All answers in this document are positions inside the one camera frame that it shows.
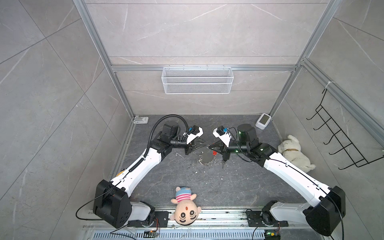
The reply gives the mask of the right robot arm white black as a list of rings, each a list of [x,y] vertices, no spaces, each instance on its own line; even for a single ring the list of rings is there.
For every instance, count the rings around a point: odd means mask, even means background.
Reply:
[[[274,173],[295,189],[305,200],[304,204],[287,204],[270,201],[260,213],[262,223],[273,226],[279,222],[295,222],[310,226],[318,234],[330,237],[337,226],[343,226],[346,215],[345,192],[312,178],[267,143],[261,143],[255,127],[242,124],[233,137],[228,128],[219,126],[213,135],[219,138],[209,149],[222,155],[223,161],[231,154],[244,156],[262,168]]]

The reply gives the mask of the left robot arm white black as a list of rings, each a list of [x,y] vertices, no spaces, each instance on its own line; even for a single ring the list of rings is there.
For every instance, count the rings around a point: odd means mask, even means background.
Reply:
[[[201,148],[203,129],[188,127],[179,134],[179,125],[174,121],[164,124],[156,135],[151,135],[149,146],[126,170],[112,180],[102,180],[96,187],[93,213],[116,229],[132,221],[152,224],[155,209],[144,202],[131,202],[130,196],[140,181],[173,149],[183,149],[188,155]]]

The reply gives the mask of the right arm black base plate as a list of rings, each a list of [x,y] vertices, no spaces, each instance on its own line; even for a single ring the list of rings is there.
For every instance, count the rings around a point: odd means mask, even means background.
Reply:
[[[246,210],[249,227],[288,227],[287,221],[278,221],[271,214],[262,211]]]

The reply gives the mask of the metal keyring holder red handle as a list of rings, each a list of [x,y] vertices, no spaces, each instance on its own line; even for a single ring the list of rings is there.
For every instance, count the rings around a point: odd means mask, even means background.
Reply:
[[[199,154],[198,161],[201,165],[208,166],[216,160],[216,153],[208,148]]]

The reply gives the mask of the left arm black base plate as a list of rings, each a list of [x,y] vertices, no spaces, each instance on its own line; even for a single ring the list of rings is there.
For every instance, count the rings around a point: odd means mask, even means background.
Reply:
[[[168,226],[169,212],[167,211],[155,211],[144,221],[129,221],[127,222],[128,227],[136,228],[166,228]]]

